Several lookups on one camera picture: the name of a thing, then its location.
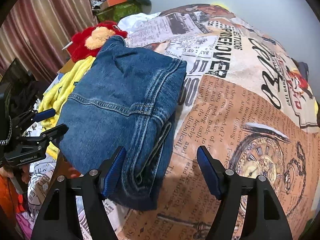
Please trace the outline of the white cloth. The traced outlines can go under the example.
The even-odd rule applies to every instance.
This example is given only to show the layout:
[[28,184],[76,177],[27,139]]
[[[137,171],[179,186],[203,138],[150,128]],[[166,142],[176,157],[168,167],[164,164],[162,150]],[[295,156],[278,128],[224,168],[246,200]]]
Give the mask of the white cloth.
[[160,14],[160,12],[154,14],[144,14],[141,12],[138,14],[129,15],[122,18],[117,26],[119,29],[126,31],[128,34],[131,34],[134,33],[143,23],[156,18]]

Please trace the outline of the yellow garment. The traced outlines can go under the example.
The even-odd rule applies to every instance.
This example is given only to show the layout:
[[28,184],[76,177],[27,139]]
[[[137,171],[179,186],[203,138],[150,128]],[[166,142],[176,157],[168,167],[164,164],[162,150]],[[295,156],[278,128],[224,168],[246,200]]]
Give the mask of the yellow garment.
[[91,69],[94,61],[95,57],[89,56],[86,59],[76,62],[73,68],[65,73],[58,83],[44,93],[37,110],[38,112],[43,112],[52,108],[55,110],[55,115],[41,121],[42,132],[54,128],[57,125],[63,105],[66,103],[77,83]]

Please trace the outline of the orange shoe box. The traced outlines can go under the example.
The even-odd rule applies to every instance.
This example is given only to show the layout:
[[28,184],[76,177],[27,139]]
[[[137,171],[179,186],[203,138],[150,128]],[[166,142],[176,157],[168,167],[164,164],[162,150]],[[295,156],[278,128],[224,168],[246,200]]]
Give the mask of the orange shoe box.
[[102,5],[100,6],[100,9],[103,10],[103,9],[106,9],[108,7],[112,7],[114,5],[118,5],[118,4],[121,4],[121,3],[124,3],[126,2],[127,0],[106,0],[102,3]]

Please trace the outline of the printed newspaper pattern bedspread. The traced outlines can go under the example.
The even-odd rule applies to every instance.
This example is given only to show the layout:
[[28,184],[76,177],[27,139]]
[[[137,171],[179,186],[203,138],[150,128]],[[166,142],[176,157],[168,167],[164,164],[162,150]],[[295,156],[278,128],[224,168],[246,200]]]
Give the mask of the printed newspaper pattern bedspread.
[[[186,62],[172,154],[154,210],[103,205],[117,239],[206,239],[220,201],[197,162],[212,158],[255,186],[240,199],[231,239],[315,239],[319,203],[318,104],[297,63],[272,37],[219,5],[161,12],[124,38]],[[57,162],[36,183],[42,197],[32,239],[92,239],[77,171]]]

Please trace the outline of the blue denim jacket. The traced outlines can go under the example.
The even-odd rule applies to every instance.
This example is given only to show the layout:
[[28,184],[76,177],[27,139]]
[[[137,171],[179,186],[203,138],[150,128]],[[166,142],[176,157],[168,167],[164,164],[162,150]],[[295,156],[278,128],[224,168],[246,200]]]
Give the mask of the blue denim jacket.
[[186,67],[183,60],[129,48],[115,35],[69,94],[58,120],[68,131],[55,145],[77,171],[87,173],[125,148],[116,188],[109,190],[104,178],[106,198],[130,209],[156,209]]

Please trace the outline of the red striped curtain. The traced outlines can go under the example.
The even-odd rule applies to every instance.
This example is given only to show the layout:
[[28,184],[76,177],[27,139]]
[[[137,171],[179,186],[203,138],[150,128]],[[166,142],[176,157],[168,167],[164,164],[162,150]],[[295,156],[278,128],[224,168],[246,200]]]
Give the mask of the red striped curtain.
[[1,25],[1,74],[14,59],[50,83],[71,37],[97,23],[89,0],[17,0]]

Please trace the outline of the grey blue backpack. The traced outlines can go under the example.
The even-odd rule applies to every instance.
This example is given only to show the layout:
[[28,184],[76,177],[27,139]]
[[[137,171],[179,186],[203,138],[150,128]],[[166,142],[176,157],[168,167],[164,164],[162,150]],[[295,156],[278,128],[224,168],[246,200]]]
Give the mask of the grey blue backpack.
[[297,68],[300,72],[300,74],[302,75],[302,77],[308,81],[309,79],[309,67],[308,64],[305,62],[298,62],[297,63]]

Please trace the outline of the green storage box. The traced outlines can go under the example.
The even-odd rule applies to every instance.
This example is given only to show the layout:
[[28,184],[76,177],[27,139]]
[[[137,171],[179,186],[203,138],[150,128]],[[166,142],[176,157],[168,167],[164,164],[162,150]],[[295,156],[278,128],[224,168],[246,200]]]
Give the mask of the green storage box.
[[126,16],[135,15],[142,12],[142,7],[135,1],[127,1],[96,12],[99,22],[113,21],[118,23]]

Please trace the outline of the red plush toy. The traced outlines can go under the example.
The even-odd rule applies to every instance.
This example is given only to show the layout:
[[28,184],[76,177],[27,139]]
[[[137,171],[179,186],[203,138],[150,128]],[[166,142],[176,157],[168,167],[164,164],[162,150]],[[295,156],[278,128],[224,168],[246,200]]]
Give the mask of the red plush toy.
[[116,22],[104,21],[76,33],[71,44],[66,48],[74,63],[89,56],[96,57],[108,38],[119,35],[127,37],[127,31],[121,30]]

